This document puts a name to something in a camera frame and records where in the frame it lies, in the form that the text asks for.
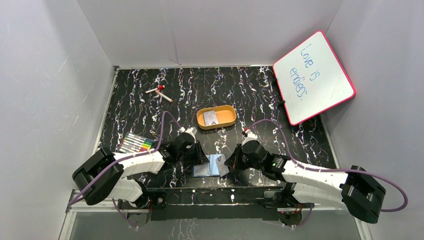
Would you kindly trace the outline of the orange oval tray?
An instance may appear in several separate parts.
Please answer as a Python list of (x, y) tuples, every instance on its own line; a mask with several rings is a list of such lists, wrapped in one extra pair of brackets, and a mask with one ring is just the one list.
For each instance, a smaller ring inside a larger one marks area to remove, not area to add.
[[(211, 125), (211, 126), (205, 126), (203, 113), (207, 111), (214, 110), (217, 119), (218, 124)], [(211, 130), (211, 129), (217, 129), (217, 128), (224, 128), (232, 126), (237, 119), (236, 110), (230, 106), (230, 105), (221, 105), (221, 106), (215, 106), (215, 107), (209, 107), (209, 108), (202, 108), (200, 109), (197, 114), (197, 123), (198, 126), (203, 130)]]

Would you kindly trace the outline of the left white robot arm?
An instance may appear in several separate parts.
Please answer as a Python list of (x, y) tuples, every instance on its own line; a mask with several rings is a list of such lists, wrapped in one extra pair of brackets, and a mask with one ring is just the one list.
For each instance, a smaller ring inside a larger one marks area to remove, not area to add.
[(105, 199), (125, 200), (137, 208), (149, 203), (146, 187), (129, 176), (158, 174), (185, 162), (191, 165), (209, 163), (200, 142), (193, 133), (182, 132), (173, 141), (157, 141), (151, 150), (139, 153), (115, 153), (101, 148), (72, 174), (80, 197), (92, 206)]

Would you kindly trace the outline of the navy blue card holder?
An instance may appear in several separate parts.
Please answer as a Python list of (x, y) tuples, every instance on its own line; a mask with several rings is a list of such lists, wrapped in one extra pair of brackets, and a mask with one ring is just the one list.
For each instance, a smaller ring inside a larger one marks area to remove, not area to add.
[(217, 158), (218, 155), (222, 155), (222, 154), (207, 155), (207, 157), (209, 159), (209, 163), (193, 166), (192, 176), (195, 177), (195, 178), (220, 177), (218, 167), (217, 167), (217, 164), (216, 164), (216, 158)]

